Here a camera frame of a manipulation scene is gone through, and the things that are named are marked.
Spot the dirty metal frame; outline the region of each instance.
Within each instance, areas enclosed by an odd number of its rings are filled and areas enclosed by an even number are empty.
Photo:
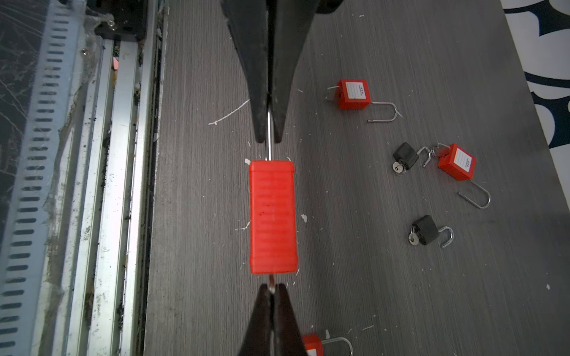
[[[120,42],[115,82],[85,1],[50,0],[0,255],[1,354],[141,353],[159,2],[144,46]]]

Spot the white label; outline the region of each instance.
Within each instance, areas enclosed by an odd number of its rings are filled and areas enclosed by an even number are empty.
[[[463,152],[460,149],[457,149],[453,163],[458,165],[459,168],[461,168],[465,172],[469,173],[469,168],[471,168],[471,161],[472,160],[473,160],[473,158],[470,155],[468,155],[467,153]]]
[[[361,81],[348,81],[347,92],[349,99],[366,99],[364,84]]]

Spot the navy and white patterned cloth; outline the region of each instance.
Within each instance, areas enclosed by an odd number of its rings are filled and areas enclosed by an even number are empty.
[[[570,1],[501,3],[570,206]]]

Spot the gray wooden table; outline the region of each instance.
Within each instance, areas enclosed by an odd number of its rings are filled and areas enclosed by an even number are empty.
[[[219,3],[173,1],[167,32],[145,353],[233,355],[267,282],[249,271],[244,163],[264,147],[248,104],[208,124],[248,99]],[[338,110],[324,95],[341,78],[367,79],[403,117]],[[397,177],[404,141],[475,155],[491,206],[434,163]],[[276,156],[296,169],[300,269],[278,281],[303,334],[345,336],[355,355],[570,349],[570,214],[498,0],[346,0],[317,16]],[[452,245],[408,243],[426,214]]]

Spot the red plastic block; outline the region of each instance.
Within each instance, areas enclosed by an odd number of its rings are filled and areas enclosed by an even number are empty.
[[[458,145],[452,144],[449,154],[439,159],[438,167],[458,181],[473,178],[477,160]]]
[[[372,102],[366,80],[341,79],[336,98],[341,110],[364,109]]]
[[[303,344],[308,356],[324,356],[323,343],[317,334],[303,336]]]
[[[253,161],[251,190],[251,273],[296,272],[295,168],[290,161]]]

